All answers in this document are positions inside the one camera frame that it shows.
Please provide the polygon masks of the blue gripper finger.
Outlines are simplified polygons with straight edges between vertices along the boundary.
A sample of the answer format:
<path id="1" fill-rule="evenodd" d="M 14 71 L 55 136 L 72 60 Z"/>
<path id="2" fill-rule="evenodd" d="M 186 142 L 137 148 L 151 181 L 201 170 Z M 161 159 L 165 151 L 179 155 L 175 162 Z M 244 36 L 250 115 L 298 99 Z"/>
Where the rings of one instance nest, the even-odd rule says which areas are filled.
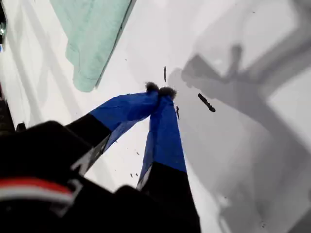
<path id="1" fill-rule="evenodd" d="M 178 128 L 173 100 L 176 91 L 159 89 L 159 102 L 150 116 L 138 188 L 152 202 L 153 219 L 162 232 L 201 232 Z"/>
<path id="2" fill-rule="evenodd" d="M 99 157 L 136 123 L 158 106 L 159 87 L 146 83 L 146 91 L 113 97 L 66 127 L 91 146 L 72 169 L 85 175 Z"/>

